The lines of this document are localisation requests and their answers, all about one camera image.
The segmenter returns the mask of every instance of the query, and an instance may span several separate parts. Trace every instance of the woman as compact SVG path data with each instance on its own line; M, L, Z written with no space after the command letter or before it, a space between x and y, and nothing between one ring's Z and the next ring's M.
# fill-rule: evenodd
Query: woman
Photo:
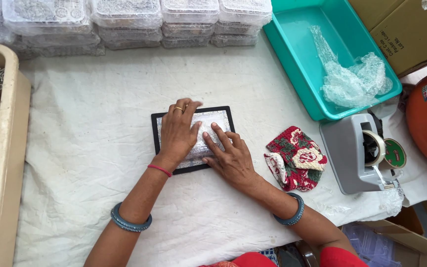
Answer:
M128 259L138 241L139 234L152 221L150 212L157 196L171 173L187 156L197 142L197 132L202 122L190 127L192 116L202 103L189 98L177 100L169 106L162 118L161 143L158 155L143 173L121 205L112 210L112 218L85 262L86 267L121 267ZM291 197L255 172L252 157L240 135L223 132L216 124L212 129L222 142L220 150L208 133L203 133L205 143L217 159L204 158L228 184L251 197L271 211L284 225L289 225L309 245L321 250L321 267L363 267L347 237L320 213L304 206L299 196ZM275 266L260 253L250 252L232 261L213 266L269 267Z

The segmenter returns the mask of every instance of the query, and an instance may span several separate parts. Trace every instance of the woman's left hand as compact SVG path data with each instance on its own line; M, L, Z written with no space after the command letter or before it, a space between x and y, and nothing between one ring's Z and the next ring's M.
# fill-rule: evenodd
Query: woman's left hand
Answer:
M162 118L161 150L153 159L153 164L173 172L197 143L197 132L202 122L190 127L195 110L202 106L190 98L177 100L169 106L169 112Z

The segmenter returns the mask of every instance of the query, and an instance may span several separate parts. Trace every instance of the bangle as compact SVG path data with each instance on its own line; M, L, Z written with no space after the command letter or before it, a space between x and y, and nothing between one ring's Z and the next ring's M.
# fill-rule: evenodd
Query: bangle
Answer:
M122 202L116 204L116 206L114 206L113 209L111 210L111 219L121 229L130 231L130 232L142 232L151 225L151 222L153 221L151 214L149 215L148 220L144 224L133 224L123 220L123 218L120 216L118 212L118 209L120 209L121 205L122 205Z
M301 219L301 216L304 212L304 201L302 200L302 198L299 195L294 194L294 193L287 193L287 194L298 200L299 209L296 212L296 214L294 214L294 216L292 218L287 219L287 220L283 220L280 217L274 215L274 218L276 219L276 221L278 221L280 224L282 224L284 226L290 226L290 225L293 225L293 224L296 224L297 222L299 222L299 220Z
M158 166L156 166L156 165L151 165L151 164L149 164L149 165L148 165L148 168L158 169L158 170L160 170L160 171L163 171L163 172L164 172L165 174L167 174L169 177L172 177L172 173L170 173L170 172L168 172L168 171L164 170L163 168L158 167Z

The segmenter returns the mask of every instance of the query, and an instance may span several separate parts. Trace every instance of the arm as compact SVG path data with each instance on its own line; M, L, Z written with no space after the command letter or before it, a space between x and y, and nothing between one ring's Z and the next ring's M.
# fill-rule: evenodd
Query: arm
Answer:
M190 124L200 102L185 98L169 107L169 112L162 118L161 151L151 161L172 173L197 142L200 122L192 129ZM143 224L149 217L151 209L161 192L168 175L163 171L147 168L134 188L123 201L119 213L126 221ZM140 233L121 229L110 220L95 246L88 255L85 267L121 267L126 266Z
M213 143L208 133L203 133L205 142L218 161L213 158L202 160L222 175L227 183L276 216L282 219L293 217L299 208L298 201L255 172L250 151L240 135L232 132L224 133L215 123L212 124L212 129L222 142L225 152ZM316 246L320 250L327 246L335 246L357 255L347 237L326 217L308 206L305 206L299 222L288 227L310 246Z

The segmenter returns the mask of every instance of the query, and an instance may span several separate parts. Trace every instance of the beige plastic tray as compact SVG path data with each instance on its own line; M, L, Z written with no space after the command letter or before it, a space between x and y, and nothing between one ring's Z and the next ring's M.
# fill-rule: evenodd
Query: beige plastic tray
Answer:
M26 154L31 84L15 53L0 45L5 68L0 105L0 267L12 266Z

